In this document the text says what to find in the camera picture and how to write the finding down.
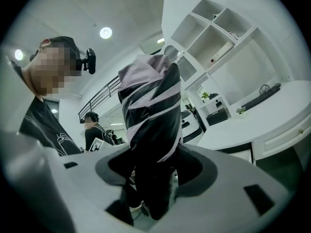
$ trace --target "black keyboard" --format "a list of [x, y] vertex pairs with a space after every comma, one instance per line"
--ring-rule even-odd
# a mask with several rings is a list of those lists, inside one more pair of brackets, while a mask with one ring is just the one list
[[266, 99], [268, 99], [269, 97], [274, 95], [279, 90], [280, 90], [280, 87], [278, 85], [277, 86], [273, 86], [269, 90], [263, 92], [259, 97], [249, 101], [245, 105], [242, 105], [242, 108], [244, 108], [247, 111], [247, 110], [253, 108], [254, 106], [260, 104], [261, 102], [264, 102]]

